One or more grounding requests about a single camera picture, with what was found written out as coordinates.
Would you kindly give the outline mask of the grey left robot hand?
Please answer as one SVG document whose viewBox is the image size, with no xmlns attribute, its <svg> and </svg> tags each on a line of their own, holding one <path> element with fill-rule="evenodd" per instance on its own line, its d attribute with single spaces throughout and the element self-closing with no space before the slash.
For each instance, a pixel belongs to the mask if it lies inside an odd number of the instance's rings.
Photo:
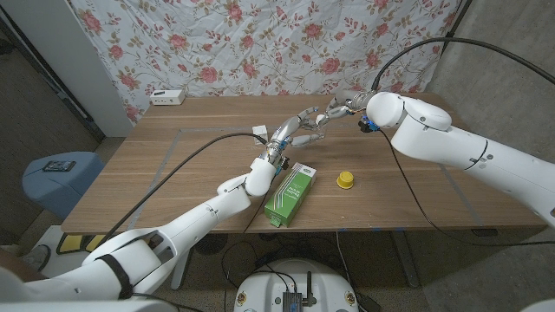
<svg viewBox="0 0 555 312">
<path fill-rule="evenodd" d="M 318 127 L 316 119 L 312 120 L 310 114 L 318 111 L 318 107 L 309 107 L 299 114 L 286 120 L 271 136 L 266 144 L 266 152 L 261 155 L 262 159 L 278 167 L 281 162 L 282 153 L 287 146 L 302 147 L 308 146 L 325 137 L 323 127 Z M 310 130 L 313 134 L 305 134 L 294 137 L 293 134 L 299 130 Z"/>
</svg>

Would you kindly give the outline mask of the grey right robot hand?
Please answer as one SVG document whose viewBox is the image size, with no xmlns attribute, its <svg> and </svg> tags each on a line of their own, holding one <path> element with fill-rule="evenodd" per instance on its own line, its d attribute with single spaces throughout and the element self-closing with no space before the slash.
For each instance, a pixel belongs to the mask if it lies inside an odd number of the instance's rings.
<svg viewBox="0 0 555 312">
<path fill-rule="evenodd" d="M 339 119 L 347 115 L 360 113 L 366 117 L 366 108 L 369 100 L 376 94 L 376 91 L 359 92 L 352 90 L 340 90 L 330 100 L 323 114 L 316 118 L 318 127 L 323 127 L 331 120 Z"/>
</svg>

